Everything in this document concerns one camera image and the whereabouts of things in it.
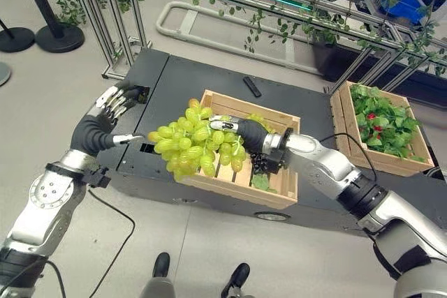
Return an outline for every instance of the green grapes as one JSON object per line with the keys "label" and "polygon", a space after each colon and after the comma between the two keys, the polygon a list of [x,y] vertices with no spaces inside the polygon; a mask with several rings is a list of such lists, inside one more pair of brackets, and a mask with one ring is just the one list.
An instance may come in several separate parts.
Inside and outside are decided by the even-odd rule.
{"label": "green grapes", "polygon": [[212,115],[210,107],[201,107],[197,99],[191,98],[184,116],[147,135],[175,181],[194,175],[199,169],[206,176],[214,177],[217,152],[220,153],[219,164],[231,165],[235,172],[242,170],[246,158],[243,139],[234,133],[211,129],[208,119]]}

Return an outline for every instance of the concrete floor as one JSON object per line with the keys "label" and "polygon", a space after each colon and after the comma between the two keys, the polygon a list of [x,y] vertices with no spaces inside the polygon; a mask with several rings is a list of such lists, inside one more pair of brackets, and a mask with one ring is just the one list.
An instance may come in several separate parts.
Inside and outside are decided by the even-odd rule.
{"label": "concrete floor", "polygon": [[[154,22],[164,1],[170,0],[146,0],[142,5],[154,48],[322,91],[325,82],[315,75],[157,34]],[[34,31],[45,25],[32,0],[0,3],[7,24]],[[64,153],[80,117],[114,83],[101,78],[105,62],[90,27],[83,29],[85,44],[68,54],[49,54],[37,46],[0,54],[0,61],[13,68],[12,78],[0,87],[0,239],[26,204],[32,180],[47,162]],[[434,145],[445,146],[441,138]],[[368,239],[131,198],[113,187],[95,192],[132,216],[137,225],[96,297],[137,297],[161,251],[171,254],[170,277],[178,297],[218,297],[240,262],[251,265],[245,289],[257,297],[393,295],[393,281],[376,261]],[[52,256],[69,297],[89,296],[129,230],[127,221],[86,196]],[[35,297],[60,297],[51,269],[44,271]]]}

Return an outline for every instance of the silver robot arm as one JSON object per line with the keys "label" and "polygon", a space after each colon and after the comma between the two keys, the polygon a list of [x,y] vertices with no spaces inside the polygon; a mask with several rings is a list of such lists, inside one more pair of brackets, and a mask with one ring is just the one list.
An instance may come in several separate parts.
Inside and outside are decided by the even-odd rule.
{"label": "silver robot arm", "polygon": [[112,135],[118,118],[136,103],[144,103],[147,89],[120,82],[99,97],[76,126],[70,149],[60,161],[47,164],[31,185],[26,207],[0,249],[0,298],[31,297],[48,258],[70,225],[87,187],[106,187],[106,168],[96,161],[99,151],[141,135]]}
{"label": "silver robot arm", "polygon": [[284,136],[267,134],[251,120],[219,119],[214,117],[212,128],[241,135],[249,151],[267,154],[277,167],[287,165],[299,172],[358,219],[374,242],[379,262],[397,281],[396,298],[447,297],[447,235],[406,200],[377,185],[344,154],[311,136],[290,131]]}

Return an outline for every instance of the shoe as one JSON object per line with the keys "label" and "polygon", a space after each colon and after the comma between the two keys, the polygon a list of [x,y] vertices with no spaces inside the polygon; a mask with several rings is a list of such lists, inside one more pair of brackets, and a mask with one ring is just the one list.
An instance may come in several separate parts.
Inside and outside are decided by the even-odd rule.
{"label": "shoe", "polygon": [[161,253],[155,260],[152,277],[167,277],[169,272],[170,256],[168,253]]}
{"label": "shoe", "polygon": [[241,263],[230,277],[229,282],[222,290],[221,298],[227,298],[231,288],[241,288],[250,275],[250,266],[247,263]]}

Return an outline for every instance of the wooden box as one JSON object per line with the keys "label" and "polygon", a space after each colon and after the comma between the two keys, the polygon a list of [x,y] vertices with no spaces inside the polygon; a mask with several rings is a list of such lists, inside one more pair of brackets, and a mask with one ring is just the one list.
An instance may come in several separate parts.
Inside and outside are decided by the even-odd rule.
{"label": "wooden box", "polygon": [[[247,103],[213,91],[205,90],[201,105],[212,108],[215,114],[227,114],[234,117],[246,118],[252,113],[259,114],[278,133],[284,133],[288,127],[292,127],[297,133],[300,131],[299,117]],[[214,178],[207,177],[203,172],[200,172],[194,176],[185,177],[182,183],[274,209],[284,209],[298,201],[298,175],[289,169],[280,169],[278,174],[270,174],[270,188],[277,191],[277,193],[271,193],[251,186],[252,166],[250,158],[245,160],[242,171],[238,173],[234,173],[230,165],[220,165],[218,154],[214,164],[216,165],[216,176]]]}
{"label": "wooden box", "polygon": [[[410,147],[415,155],[423,157],[425,162],[418,162],[409,158],[399,158],[394,155],[373,151],[368,149],[365,143],[361,142],[360,131],[358,130],[356,113],[350,92],[350,86],[353,84],[354,83],[352,82],[345,82],[330,99],[335,132],[346,132],[361,143],[376,170],[408,177],[434,167],[419,127],[417,127],[413,134]],[[405,97],[385,91],[380,91],[380,95],[384,98],[388,98],[394,106],[409,107],[408,100]],[[407,108],[406,110],[408,116],[414,118],[411,108]],[[345,154],[352,164],[359,165],[360,167],[370,167],[362,151],[353,140],[348,139],[347,136],[340,135],[337,136],[336,141],[338,150]]]}

